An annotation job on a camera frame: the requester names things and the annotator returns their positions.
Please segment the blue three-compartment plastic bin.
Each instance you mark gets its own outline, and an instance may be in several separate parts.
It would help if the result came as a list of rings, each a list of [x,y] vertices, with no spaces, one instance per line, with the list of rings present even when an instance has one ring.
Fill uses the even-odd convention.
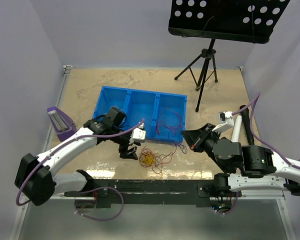
[[[186,127],[186,95],[103,86],[92,117],[106,114],[110,107],[118,107],[126,113],[125,130],[144,119],[147,140],[183,142],[181,131]]]

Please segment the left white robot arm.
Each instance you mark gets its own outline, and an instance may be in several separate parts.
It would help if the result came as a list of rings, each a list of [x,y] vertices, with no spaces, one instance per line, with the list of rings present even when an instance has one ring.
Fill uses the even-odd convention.
[[[118,144],[122,159],[136,160],[137,147],[145,140],[145,119],[127,130],[123,130],[127,115],[116,106],[106,114],[88,120],[72,136],[54,148],[33,155],[26,154],[20,160],[14,184],[18,188],[15,203],[23,206],[33,203],[40,206],[53,195],[76,192],[89,196],[103,189],[85,170],[61,174],[60,170],[85,151],[105,141]]]

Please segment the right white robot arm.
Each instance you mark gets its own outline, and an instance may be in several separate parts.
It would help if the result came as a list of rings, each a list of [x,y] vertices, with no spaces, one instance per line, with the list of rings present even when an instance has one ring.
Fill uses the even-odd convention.
[[[244,190],[280,189],[300,197],[300,161],[287,163],[269,148],[243,146],[220,137],[233,126],[233,122],[207,123],[196,130],[181,131],[193,152],[205,152],[222,170],[214,176],[210,190],[223,197]]]

